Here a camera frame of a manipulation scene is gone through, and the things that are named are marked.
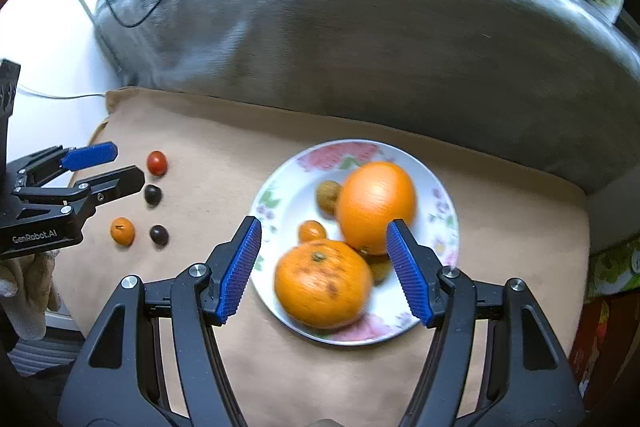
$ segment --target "dark round fruit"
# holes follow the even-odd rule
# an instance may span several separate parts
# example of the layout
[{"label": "dark round fruit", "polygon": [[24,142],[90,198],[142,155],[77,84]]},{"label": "dark round fruit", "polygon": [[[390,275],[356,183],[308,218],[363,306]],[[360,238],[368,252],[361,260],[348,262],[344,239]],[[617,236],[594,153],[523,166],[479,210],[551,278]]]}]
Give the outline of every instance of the dark round fruit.
[{"label": "dark round fruit", "polygon": [[166,156],[160,151],[152,151],[146,157],[146,168],[154,176],[163,176],[166,172]]},{"label": "dark round fruit", "polygon": [[169,242],[169,232],[162,225],[154,225],[149,230],[149,237],[159,247],[164,247]]},{"label": "dark round fruit", "polygon": [[145,201],[151,206],[158,206],[162,200],[162,190],[155,185],[147,185],[145,187]]}]

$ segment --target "gray fabric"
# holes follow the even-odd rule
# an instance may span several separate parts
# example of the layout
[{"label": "gray fabric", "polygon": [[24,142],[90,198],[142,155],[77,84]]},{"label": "gray fabric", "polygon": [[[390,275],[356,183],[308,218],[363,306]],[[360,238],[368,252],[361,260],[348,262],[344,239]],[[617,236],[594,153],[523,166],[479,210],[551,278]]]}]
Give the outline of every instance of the gray fabric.
[{"label": "gray fabric", "polygon": [[[124,20],[156,0],[115,0]],[[640,60],[580,0],[99,3],[130,83],[386,124],[587,193],[640,158]]]}]

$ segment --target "blueberry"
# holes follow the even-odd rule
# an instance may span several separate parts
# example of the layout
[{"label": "blueberry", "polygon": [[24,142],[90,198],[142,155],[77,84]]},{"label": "blueberry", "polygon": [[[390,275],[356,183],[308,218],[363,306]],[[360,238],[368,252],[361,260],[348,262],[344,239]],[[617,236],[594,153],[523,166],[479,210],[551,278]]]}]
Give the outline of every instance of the blueberry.
[{"label": "blueberry", "polygon": [[149,230],[149,237],[159,247],[164,247],[169,242],[169,232],[162,225],[154,225]]},{"label": "blueberry", "polygon": [[145,187],[145,201],[151,206],[158,206],[162,199],[162,190],[155,185],[147,185]]}]

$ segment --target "red tomato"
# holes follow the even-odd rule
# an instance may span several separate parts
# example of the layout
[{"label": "red tomato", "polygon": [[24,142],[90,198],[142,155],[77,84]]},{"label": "red tomato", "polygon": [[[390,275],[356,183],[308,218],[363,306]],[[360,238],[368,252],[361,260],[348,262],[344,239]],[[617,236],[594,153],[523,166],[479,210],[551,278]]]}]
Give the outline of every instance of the red tomato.
[{"label": "red tomato", "polygon": [[160,151],[153,151],[146,157],[146,168],[154,176],[162,176],[166,172],[166,156]]}]

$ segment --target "white cable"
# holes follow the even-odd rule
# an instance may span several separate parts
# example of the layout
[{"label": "white cable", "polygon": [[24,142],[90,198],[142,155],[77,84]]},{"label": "white cable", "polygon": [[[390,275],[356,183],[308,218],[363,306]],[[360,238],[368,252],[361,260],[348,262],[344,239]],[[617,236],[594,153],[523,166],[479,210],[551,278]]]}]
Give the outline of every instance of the white cable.
[{"label": "white cable", "polygon": [[36,89],[31,89],[31,87],[23,86],[22,84],[18,84],[18,91],[23,92],[24,94],[30,94],[32,96],[39,96],[40,98],[49,98],[51,100],[75,100],[77,98],[86,98],[88,96],[105,96],[104,92],[85,92],[82,94],[70,94],[70,95],[58,95],[58,94],[49,94],[46,92],[41,92]]}]

